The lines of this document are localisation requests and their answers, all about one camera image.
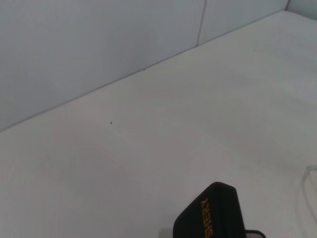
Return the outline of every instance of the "white table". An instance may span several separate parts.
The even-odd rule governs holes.
[[[0,237],[171,238],[214,181],[246,228],[316,237],[308,164],[317,22],[280,12],[0,133]]]

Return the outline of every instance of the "black case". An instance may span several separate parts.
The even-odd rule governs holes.
[[[176,219],[173,238],[246,238],[236,189],[210,185]]]

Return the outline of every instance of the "panel seam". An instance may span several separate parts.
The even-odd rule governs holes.
[[[201,21],[200,21],[200,26],[199,26],[198,36],[197,36],[196,47],[197,47],[198,44],[199,44],[199,38],[200,38],[200,34],[201,34],[201,32],[202,32],[203,21],[204,21],[204,16],[205,16],[205,11],[206,11],[206,5],[207,5],[207,0],[205,0],[205,2],[204,2],[203,14],[202,14],[202,19],[201,19]]]
[[[288,0],[287,1],[287,4],[286,4],[286,8],[285,8],[285,11],[288,11],[288,7],[289,7],[289,4],[291,3],[291,0]]]
[[[253,24],[253,23],[257,22],[257,21],[263,20],[264,18],[267,18],[267,17],[269,17],[269,16],[272,16],[272,15],[274,15],[274,14],[277,14],[278,12],[281,12],[281,11],[284,11],[284,10],[279,10],[279,11],[277,11],[277,12],[273,12],[272,14],[270,14],[270,15],[268,15],[268,16],[264,16],[264,17],[262,17],[262,18],[260,18],[260,19],[257,19],[257,20],[254,20],[254,21],[252,21],[252,22],[249,22],[249,23],[246,24],[246,25],[240,26],[240,27],[238,27],[238,28],[236,28],[236,29],[233,29],[233,30],[228,31],[228,32],[225,32],[225,33],[223,33],[223,34],[221,34],[221,35],[219,35],[219,36],[216,36],[216,37],[214,37],[214,38],[211,38],[211,39],[207,40],[206,42],[201,43],[200,46],[203,45],[203,44],[206,44],[206,43],[208,43],[208,42],[210,42],[210,41],[213,41],[213,40],[215,40],[215,39],[217,39],[217,38],[219,38],[219,37],[221,37],[221,36],[224,36],[224,35],[226,35],[226,34],[229,34],[229,33],[233,32],[233,31],[239,30],[239,29],[242,28],[242,27],[251,25],[251,24]]]

